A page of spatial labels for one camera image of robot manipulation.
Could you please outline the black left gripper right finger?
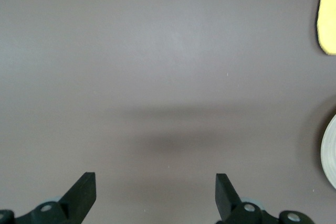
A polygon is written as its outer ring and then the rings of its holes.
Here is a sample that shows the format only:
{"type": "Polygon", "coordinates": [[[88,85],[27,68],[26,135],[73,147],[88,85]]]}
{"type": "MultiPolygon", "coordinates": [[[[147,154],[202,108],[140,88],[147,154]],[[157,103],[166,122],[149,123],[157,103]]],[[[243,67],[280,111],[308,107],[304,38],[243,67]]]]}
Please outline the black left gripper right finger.
{"type": "Polygon", "coordinates": [[[217,223],[279,223],[255,203],[243,202],[226,174],[216,175],[215,202],[221,218],[217,223]]]}

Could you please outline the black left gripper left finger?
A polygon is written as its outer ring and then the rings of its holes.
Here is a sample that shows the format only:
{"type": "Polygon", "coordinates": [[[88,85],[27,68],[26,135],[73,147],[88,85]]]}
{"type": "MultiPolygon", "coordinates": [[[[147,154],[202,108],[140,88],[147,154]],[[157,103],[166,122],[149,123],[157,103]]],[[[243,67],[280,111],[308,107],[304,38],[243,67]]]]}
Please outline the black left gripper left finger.
{"type": "Polygon", "coordinates": [[[85,172],[58,200],[15,219],[16,223],[82,223],[96,201],[96,175],[85,172]]]}

